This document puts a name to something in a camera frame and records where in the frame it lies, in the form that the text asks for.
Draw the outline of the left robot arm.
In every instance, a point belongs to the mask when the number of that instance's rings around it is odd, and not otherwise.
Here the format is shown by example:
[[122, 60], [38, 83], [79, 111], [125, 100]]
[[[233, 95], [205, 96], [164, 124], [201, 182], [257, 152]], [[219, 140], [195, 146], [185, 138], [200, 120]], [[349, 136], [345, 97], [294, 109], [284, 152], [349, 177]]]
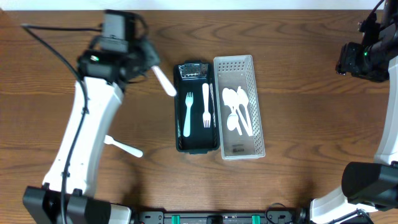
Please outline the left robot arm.
[[104, 22], [72, 68], [76, 78], [70, 119], [57, 156], [40, 187], [27, 187], [22, 202], [37, 223], [134, 223], [125, 205], [95, 199], [104, 141], [125, 88], [152, 70], [165, 92], [176, 89], [160, 69], [147, 32], [136, 34], [141, 15], [106, 10]]

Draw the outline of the wooden fork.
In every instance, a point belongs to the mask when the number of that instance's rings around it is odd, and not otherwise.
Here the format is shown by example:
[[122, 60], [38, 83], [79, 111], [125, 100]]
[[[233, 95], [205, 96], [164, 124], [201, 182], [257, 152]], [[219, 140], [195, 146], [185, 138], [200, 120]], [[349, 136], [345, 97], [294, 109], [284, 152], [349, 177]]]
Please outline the wooden fork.
[[116, 141], [114, 138], [112, 138], [109, 135], [105, 136], [104, 143], [107, 145], [114, 145], [114, 146], [122, 149], [123, 151], [126, 151], [127, 153], [129, 153], [135, 157], [138, 157], [138, 158], [141, 158], [144, 155], [144, 153], [140, 149], [137, 149], [135, 147], [132, 147], [127, 144]]
[[183, 127], [183, 136], [184, 137], [189, 137], [190, 135], [190, 128], [191, 128], [191, 107], [193, 105], [193, 93], [188, 92], [186, 95], [185, 99], [185, 105], [187, 107], [186, 115], [185, 115], [185, 122], [184, 122], [184, 127]]
[[203, 126], [204, 128], [210, 128], [211, 114], [209, 112], [209, 94], [210, 94], [209, 84], [207, 83], [202, 84], [202, 94], [203, 94], [203, 106], [204, 106], [204, 112], [202, 116]]

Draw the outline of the black perforated plastic basket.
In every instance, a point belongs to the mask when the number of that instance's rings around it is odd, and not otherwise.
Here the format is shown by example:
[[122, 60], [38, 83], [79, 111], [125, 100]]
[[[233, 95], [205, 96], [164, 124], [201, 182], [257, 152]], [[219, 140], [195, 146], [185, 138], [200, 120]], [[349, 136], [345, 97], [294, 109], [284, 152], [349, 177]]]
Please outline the black perforated plastic basket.
[[[203, 126], [203, 94], [202, 84], [209, 84], [209, 112], [211, 114], [210, 128]], [[218, 124], [218, 94], [213, 65], [201, 60], [187, 60], [174, 66], [174, 87], [177, 91], [174, 97], [175, 109], [175, 140], [178, 152], [189, 154], [206, 154], [215, 151], [220, 146], [220, 126]], [[183, 127], [187, 107], [185, 99], [188, 92], [193, 93], [191, 107], [191, 128], [189, 137], [183, 136]]]

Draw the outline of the white plastic spoon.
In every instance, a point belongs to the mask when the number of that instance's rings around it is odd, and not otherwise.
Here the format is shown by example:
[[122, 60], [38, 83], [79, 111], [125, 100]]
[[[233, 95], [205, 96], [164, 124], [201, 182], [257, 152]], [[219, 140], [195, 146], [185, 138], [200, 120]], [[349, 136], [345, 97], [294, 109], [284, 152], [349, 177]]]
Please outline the white plastic spoon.
[[224, 105], [228, 106], [228, 103], [230, 103], [234, 107], [233, 97], [231, 94], [231, 90], [229, 88], [223, 89], [222, 97], [223, 97]]
[[241, 104], [241, 100], [240, 100], [238, 94], [234, 90], [231, 93], [233, 94], [233, 96], [235, 98], [236, 111], [238, 112], [238, 116], [239, 116], [239, 118], [240, 118], [240, 120], [241, 120], [241, 122], [242, 122], [242, 124], [243, 124], [243, 126], [244, 126], [244, 128], [245, 128], [245, 130], [246, 130], [246, 132], [248, 134], [248, 136], [252, 136], [253, 135], [252, 129], [248, 126], [247, 121], [245, 120], [245, 118], [243, 117], [242, 112], [239, 109], [239, 106]]
[[237, 130], [238, 134], [241, 136], [242, 135], [242, 131], [239, 125], [239, 117], [236, 114], [236, 111], [234, 110], [233, 105], [231, 105], [230, 103], [228, 103], [229, 108], [231, 109], [231, 114], [228, 116], [227, 118], [227, 127], [230, 131], [233, 130]]
[[251, 119], [250, 119], [249, 110], [248, 110], [248, 104], [249, 104], [248, 95], [240, 86], [238, 86], [237, 94], [241, 100], [241, 105], [244, 106], [245, 117], [246, 117], [248, 126], [252, 129]]

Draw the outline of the clear perforated plastic basket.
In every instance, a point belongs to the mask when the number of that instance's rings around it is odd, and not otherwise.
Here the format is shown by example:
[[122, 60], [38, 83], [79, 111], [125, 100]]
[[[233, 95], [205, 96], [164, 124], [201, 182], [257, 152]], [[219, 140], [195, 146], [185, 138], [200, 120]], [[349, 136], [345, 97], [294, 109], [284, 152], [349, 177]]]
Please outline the clear perforated plastic basket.
[[[221, 155], [224, 160], [258, 159], [266, 155], [264, 136], [262, 132], [261, 114], [257, 95], [254, 64], [251, 55], [235, 55], [215, 57], [213, 60], [216, 91], [219, 104], [218, 116], [221, 139]], [[231, 113], [229, 106], [224, 105], [222, 91], [229, 88], [237, 92], [240, 86], [248, 95], [248, 110], [252, 124], [253, 135], [248, 136], [240, 118], [238, 131], [229, 131], [226, 121]], [[244, 106], [239, 106], [245, 117]]]

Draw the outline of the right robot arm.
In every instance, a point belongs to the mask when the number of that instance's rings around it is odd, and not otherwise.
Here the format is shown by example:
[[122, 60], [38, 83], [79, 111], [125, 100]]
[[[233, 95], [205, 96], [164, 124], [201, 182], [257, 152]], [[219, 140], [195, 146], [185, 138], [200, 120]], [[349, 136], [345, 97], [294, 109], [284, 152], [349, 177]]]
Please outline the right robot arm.
[[310, 201], [297, 223], [371, 223], [370, 214], [397, 209], [397, 1], [379, 1], [358, 24], [361, 42], [341, 48], [336, 72], [373, 83], [388, 83], [383, 128], [370, 161], [349, 162], [341, 183]]

